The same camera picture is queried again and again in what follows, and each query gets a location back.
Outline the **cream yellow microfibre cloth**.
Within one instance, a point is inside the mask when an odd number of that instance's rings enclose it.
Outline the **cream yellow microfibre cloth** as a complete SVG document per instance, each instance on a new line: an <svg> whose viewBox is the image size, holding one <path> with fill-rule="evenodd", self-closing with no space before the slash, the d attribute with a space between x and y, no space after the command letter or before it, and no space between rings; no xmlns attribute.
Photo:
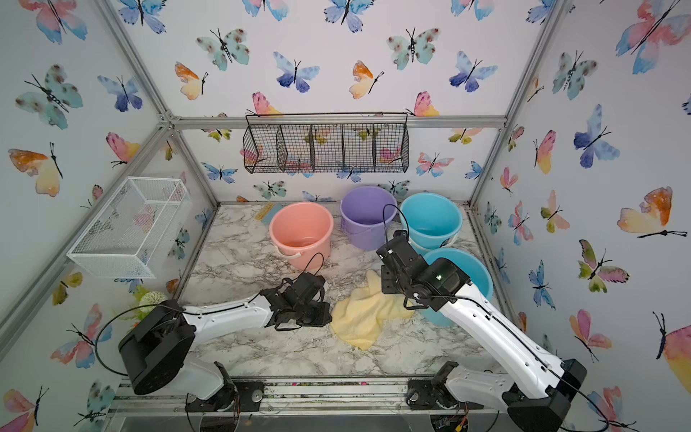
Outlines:
<svg viewBox="0 0 691 432"><path fill-rule="evenodd" d="M352 291L339 301L332 313L331 329L343 342L367 351L378 340L387 320L410 319L414 311L404 307L403 294L384 294L381 277L368 270L367 286Z"/></svg>

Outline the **teal bucket with sticker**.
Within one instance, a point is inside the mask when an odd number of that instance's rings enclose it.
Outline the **teal bucket with sticker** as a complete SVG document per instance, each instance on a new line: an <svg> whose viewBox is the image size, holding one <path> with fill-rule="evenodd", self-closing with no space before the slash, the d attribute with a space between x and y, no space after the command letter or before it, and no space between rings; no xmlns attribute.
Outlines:
<svg viewBox="0 0 691 432"><path fill-rule="evenodd" d="M408 242L421 255L453 245L462 230L464 216L457 204L439 194L420 193L401 204Z"/></svg>

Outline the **pink plastic bucket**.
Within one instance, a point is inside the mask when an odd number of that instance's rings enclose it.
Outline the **pink plastic bucket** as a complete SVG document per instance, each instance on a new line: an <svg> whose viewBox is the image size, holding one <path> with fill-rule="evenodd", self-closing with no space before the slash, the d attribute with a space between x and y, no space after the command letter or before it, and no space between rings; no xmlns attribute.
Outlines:
<svg viewBox="0 0 691 432"><path fill-rule="evenodd" d="M329 259L333 230L331 212L312 202L282 208L269 224L269 235L278 256L298 270L310 273L316 273Z"/></svg>

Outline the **purple plastic bucket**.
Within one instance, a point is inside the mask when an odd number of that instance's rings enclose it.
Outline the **purple plastic bucket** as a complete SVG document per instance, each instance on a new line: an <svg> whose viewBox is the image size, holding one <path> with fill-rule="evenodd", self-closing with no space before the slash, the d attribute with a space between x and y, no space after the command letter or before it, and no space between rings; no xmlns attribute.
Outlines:
<svg viewBox="0 0 691 432"><path fill-rule="evenodd" d="M348 192L340 203L341 230L350 243L364 251L385 243L385 232L396 215L394 196L377 186L361 186Z"/></svg>

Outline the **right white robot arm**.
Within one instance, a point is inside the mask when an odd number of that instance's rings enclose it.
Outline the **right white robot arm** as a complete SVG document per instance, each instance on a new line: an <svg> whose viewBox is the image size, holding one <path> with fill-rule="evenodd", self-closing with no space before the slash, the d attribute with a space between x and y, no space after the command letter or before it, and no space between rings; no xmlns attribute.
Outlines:
<svg viewBox="0 0 691 432"><path fill-rule="evenodd" d="M448 362L431 381L437 398L444 404L471 402L503 412L523 431L563 431L586 368L541 348L518 329L449 252L437 249L421 256L402 231L377 251L383 293L404 295L407 308L441 313L504 369L491 374Z"/></svg>

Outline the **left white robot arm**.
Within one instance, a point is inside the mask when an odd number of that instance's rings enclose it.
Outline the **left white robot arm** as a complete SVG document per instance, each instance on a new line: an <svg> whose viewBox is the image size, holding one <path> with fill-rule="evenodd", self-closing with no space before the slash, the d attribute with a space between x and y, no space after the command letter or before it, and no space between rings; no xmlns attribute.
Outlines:
<svg viewBox="0 0 691 432"><path fill-rule="evenodd" d="M202 401L229 392L224 366L205 363L190 351L246 329L325 327L332 320L326 288L322 275L302 273L235 302L201 307L160 302L119 344L133 392L145 396L171 388Z"/></svg>

